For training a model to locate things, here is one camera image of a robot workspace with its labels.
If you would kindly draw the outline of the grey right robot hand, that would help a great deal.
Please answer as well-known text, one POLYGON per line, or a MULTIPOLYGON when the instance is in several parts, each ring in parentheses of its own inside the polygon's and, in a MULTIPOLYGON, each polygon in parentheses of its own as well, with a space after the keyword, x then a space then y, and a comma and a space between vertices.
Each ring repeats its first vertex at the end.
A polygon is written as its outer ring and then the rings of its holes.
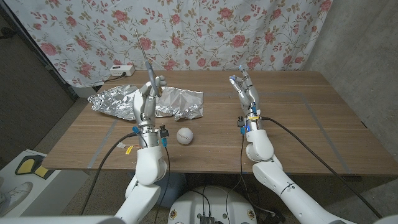
POLYGON ((229 82, 238 93, 238 97, 241 102, 241 108, 245 116, 259 116, 258 92, 253 85, 251 77, 242 65, 239 66, 239 71, 242 73, 242 77, 232 75, 229 77, 229 82))

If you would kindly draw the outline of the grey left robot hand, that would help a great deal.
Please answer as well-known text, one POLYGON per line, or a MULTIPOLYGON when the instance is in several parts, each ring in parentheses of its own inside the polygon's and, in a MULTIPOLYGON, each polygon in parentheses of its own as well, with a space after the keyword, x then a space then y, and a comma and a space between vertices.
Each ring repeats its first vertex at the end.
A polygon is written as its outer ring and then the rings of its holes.
POLYGON ((134 92, 133 112, 139 127, 155 125, 156 98, 162 96, 162 87, 166 86, 164 76, 155 78, 155 87, 148 81, 140 89, 134 92))

